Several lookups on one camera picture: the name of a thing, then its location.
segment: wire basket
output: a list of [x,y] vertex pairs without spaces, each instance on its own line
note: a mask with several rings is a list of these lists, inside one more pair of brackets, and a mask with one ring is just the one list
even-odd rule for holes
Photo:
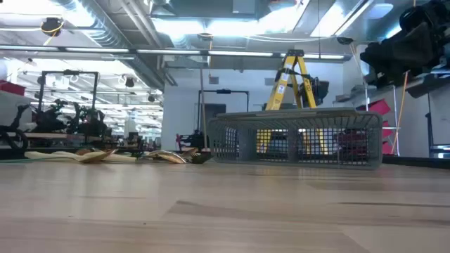
[[354,108],[231,113],[210,120],[217,162],[376,169],[383,119]]

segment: workbench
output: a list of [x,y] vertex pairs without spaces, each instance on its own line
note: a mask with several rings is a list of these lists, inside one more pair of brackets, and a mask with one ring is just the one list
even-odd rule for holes
[[448,252],[450,171],[0,164],[2,252]]

